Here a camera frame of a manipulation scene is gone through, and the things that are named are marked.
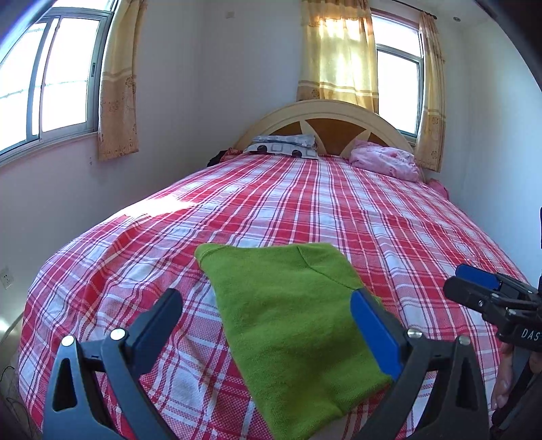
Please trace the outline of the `person's right hand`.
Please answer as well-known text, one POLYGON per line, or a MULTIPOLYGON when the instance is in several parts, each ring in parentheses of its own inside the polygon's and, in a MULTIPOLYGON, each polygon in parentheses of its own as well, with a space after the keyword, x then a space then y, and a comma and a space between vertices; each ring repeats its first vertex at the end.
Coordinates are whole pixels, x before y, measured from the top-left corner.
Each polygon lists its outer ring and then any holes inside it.
POLYGON ((497 408, 502 408, 504 404, 506 404, 506 402, 508 401, 512 388, 512 381, 514 378, 513 352, 513 345, 506 343, 501 344, 500 353, 502 357, 498 369, 496 383, 493 387, 493 393, 491 397, 491 408, 493 410, 496 410, 497 408))

